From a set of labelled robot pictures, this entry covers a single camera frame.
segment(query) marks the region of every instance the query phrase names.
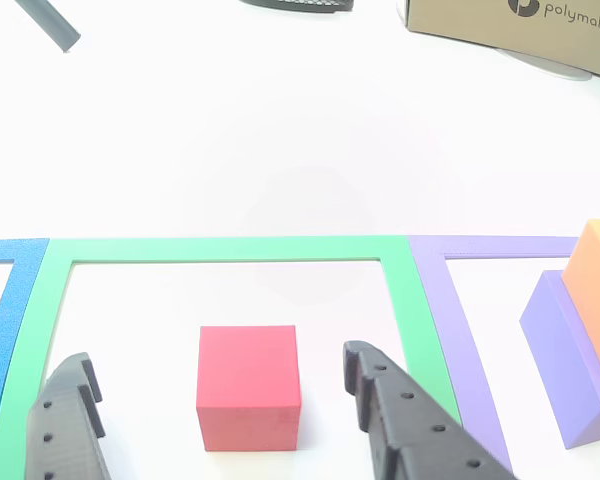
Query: polymaker logo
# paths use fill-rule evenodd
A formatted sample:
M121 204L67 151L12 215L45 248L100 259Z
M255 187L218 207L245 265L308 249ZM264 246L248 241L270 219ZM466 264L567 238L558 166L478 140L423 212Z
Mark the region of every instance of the polymaker logo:
M519 2L520 0L509 0L509 7L511 7L513 13L521 17L533 17L540 9L538 0L530 0L529 5L526 7L520 6Z

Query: green square frame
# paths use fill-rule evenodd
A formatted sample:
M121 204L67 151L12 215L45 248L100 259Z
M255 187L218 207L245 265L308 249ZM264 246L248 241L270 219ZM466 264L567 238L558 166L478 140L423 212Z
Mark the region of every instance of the green square frame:
M0 405L0 480L21 478L29 407L46 378L74 264L379 261L409 373L458 422L438 333L406 236L51 240L24 314Z

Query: blue frame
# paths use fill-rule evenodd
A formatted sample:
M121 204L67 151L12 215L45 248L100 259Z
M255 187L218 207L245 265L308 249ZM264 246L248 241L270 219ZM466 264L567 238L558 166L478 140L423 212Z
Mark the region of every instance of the blue frame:
M0 299L0 401L31 289L49 239L0 240L0 263L11 263L11 273Z

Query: white background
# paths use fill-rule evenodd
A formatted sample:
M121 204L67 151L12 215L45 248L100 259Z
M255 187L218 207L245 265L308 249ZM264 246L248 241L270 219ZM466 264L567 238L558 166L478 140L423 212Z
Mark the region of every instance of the white background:
M357 0L353 12L329 16L238 0L54 5L83 34L67 55L15 2L0 0L0 238L578 235L588 218L600 217L600 78L564 81L488 48L409 33L392 0ZM54 361L82 346L102 359L109 432L103 447L115 478L159 469L192 478L326 478L343 468L369 478L366 438L355 431L354 405L341 385L333 397L337 412L324 425L317 420L316 443L306 444L315 449L271 456L266 466L264 457L204 456L188 409L201 324L309 325L302 335L311 343L300 348L315 348L329 373L303 375L303 382L316 382L303 385L305 395L336 389L339 343L349 336L381 335L381 343L394 342L385 349L399 354L377 265L240 274L226 266L100 268L76 269ZM226 269L210 271L216 268ZM501 305L513 302L503 319L509 328L541 270L527 272L524 287L513 275L499 277ZM206 280L210 275L218 278ZM485 297L469 278L457 283L461 297L474 296L467 310L484 358L484 345L497 336L484 319L495 310L479 303ZM201 297L215 303L194 302L202 287ZM327 338L337 353L311 330L316 317L333 325ZM374 322L387 329L378 333ZM164 328L184 324L188 335ZM83 338L76 333L87 331ZM542 421L550 422L528 352L519 334L512 338L520 356L489 356L487 376L514 442L514 468L526 479L545 478L543 469L558 457L538 452L560 446L555 429L543 424L551 438L523 435L522 415L506 403L509 385L498 387L505 380L491 373L495 365L522 362L525 378L535 382L525 401L537 399ZM301 368L317 372L317 361L304 358ZM133 368L138 362L145 370ZM122 386L145 385L145 371L155 373L158 387L145 392L153 410L142 422L131 414L143 397ZM178 394L165 399L160 388L170 385ZM322 419L318 397L305 398L305 412ZM184 437L145 438L143 428ZM177 455L168 455L170 448ZM335 449L341 453L334 458ZM585 477L600 478L593 468Z
M0 0L0 238L577 235L600 217L600 78L410 33L393 0L54 4L83 34L67 55Z

